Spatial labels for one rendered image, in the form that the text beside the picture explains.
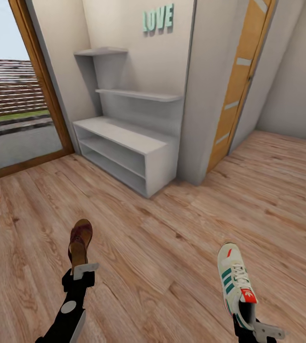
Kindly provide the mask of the sandal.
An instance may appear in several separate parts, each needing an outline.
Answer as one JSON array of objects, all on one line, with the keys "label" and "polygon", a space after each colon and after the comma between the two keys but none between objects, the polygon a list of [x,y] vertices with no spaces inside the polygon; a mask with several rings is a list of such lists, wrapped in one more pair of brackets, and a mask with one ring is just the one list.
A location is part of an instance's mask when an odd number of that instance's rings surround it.
[{"label": "sandal", "polygon": [[71,230],[68,256],[72,264],[72,275],[74,275],[75,266],[89,263],[87,249],[92,239],[92,233],[91,224],[87,219],[81,219],[76,222]]}]

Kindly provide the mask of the gym shoe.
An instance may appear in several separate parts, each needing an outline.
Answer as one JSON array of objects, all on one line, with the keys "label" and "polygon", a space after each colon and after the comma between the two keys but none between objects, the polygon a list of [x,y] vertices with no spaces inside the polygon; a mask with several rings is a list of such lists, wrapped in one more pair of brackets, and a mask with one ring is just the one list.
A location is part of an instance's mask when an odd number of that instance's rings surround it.
[{"label": "gym shoe", "polygon": [[220,276],[224,303],[228,315],[235,314],[240,327],[255,331],[258,300],[252,289],[241,252],[234,243],[225,243],[217,255],[217,268]]}]

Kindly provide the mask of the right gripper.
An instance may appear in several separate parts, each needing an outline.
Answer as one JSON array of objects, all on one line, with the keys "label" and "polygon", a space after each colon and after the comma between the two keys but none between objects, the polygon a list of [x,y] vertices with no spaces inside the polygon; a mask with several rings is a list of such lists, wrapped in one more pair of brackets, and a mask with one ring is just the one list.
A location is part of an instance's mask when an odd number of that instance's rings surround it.
[{"label": "right gripper", "polygon": [[[258,343],[253,331],[240,327],[235,314],[233,314],[235,335],[238,336],[239,343]],[[267,337],[267,343],[277,343],[273,337]]]}]

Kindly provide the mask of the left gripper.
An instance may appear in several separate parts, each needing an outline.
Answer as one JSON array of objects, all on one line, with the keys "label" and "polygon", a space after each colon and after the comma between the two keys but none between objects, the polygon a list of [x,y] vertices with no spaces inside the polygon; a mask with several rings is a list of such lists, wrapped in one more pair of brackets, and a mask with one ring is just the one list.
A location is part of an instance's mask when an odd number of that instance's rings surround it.
[{"label": "left gripper", "polygon": [[64,292],[67,294],[74,288],[81,288],[86,292],[86,288],[92,287],[95,284],[95,271],[89,271],[83,273],[82,279],[73,280],[73,275],[71,274],[71,268],[62,277],[62,285],[64,285]]}]

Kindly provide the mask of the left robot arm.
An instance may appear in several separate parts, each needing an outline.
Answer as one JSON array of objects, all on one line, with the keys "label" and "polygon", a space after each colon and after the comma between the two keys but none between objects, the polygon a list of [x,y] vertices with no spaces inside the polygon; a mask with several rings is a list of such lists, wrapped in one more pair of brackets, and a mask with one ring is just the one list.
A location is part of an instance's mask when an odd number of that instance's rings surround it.
[{"label": "left robot arm", "polygon": [[95,269],[99,262],[81,264],[71,268],[62,277],[66,299],[60,308],[54,324],[44,337],[38,338],[35,343],[76,343],[86,319],[86,309],[83,309],[83,300],[86,288],[95,284]]}]

